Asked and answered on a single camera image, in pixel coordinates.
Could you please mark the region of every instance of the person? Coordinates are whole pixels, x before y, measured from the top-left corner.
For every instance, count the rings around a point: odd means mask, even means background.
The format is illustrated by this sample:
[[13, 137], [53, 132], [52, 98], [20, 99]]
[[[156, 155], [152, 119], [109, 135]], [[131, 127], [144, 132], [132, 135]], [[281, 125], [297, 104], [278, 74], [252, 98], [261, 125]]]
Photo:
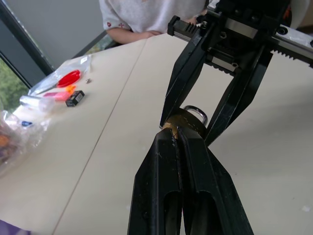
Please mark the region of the person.
[[205, 9], [206, 0], [99, 0], [103, 26], [110, 37], [127, 44], [166, 33], [174, 15], [189, 23]]

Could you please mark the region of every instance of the green foliage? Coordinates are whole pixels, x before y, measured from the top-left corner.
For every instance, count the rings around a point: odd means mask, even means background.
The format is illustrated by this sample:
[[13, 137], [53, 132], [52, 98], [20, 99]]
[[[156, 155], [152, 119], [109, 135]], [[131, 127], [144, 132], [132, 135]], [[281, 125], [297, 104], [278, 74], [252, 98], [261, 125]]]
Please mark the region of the green foliage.
[[20, 97], [27, 92], [26, 85], [0, 59], [0, 99], [4, 109], [13, 111], [20, 104]]

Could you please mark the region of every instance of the white t-shirt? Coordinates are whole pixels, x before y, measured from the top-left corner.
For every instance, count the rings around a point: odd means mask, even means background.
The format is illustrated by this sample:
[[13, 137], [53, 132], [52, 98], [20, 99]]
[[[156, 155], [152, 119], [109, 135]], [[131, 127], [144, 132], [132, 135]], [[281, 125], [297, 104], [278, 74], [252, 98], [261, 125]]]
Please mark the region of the white t-shirt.
[[205, 0], [99, 0], [103, 27], [131, 29], [135, 33], [167, 31], [174, 15], [190, 19], [204, 10]]

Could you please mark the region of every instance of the red lid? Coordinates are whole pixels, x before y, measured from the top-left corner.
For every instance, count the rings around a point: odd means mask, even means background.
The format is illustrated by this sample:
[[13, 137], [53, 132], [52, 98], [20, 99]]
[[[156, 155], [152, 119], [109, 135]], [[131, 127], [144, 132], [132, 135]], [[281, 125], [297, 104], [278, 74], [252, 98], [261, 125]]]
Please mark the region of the red lid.
[[71, 85], [75, 82], [77, 82], [80, 79], [80, 71], [79, 70], [74, 70], [70, 72], [69, 74], [65, 75], [59, 82], [57, 87], [62, 88], [62, 87], [67, 87], [68, 85]]

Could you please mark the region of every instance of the black plastic part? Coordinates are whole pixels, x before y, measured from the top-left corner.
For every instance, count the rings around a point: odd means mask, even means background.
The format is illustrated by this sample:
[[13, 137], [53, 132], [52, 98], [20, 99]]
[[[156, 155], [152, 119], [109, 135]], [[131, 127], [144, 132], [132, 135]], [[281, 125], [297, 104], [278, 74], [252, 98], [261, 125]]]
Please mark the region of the black plastic part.
[[129, 235], [179, 235], [178, 154], [171, 130], [159, 132], [135, 176]]
[[250, 69], [236, 75], [228, 85], [208, 125], [205, 143], [209, 146], [253, 101], [272, 58], [262, 47]]
[[274, 35], [279, 25], [283, 23], [289, 4], [290, 0], [220, 0], [216, 11], [269, 35]]
[[175, 33], [186, 38], [192, 38], [197, 30], [197, 26], [185, 21], [181, 21], [178, 16], [174, 16], [168, 23], [167, 33], [174, 36]]
[[75, 107], [85, 96], [83, 91], [75, 91], [65, 103], [68, 107]]
[[232, 179], [201, 136], [179, 128], [183, 215], [187, 235], [252, 235]]
[[171, 21], [167, 25], [167, 34], [168, 35], [174, 36], [174, 32], [175, 32], [174, 25], [175, 25], [175, 22], [177, 22], [179, 20], [180, 20], [180, 18], [178, 16], [172, 17]]
[[204, 36], [201, 36], [200, 31], [197, 28], [193, 38], [175, 62], [160, 126], [163, 126], [165, 121], [181, 106], [201, 73], [206, 57], [206, 52], [202, 50], [201, 45], [210, 30]]
[[159, 132], [134, 182], [128, 235], [252, 235], [230, 175], [189, 128]]

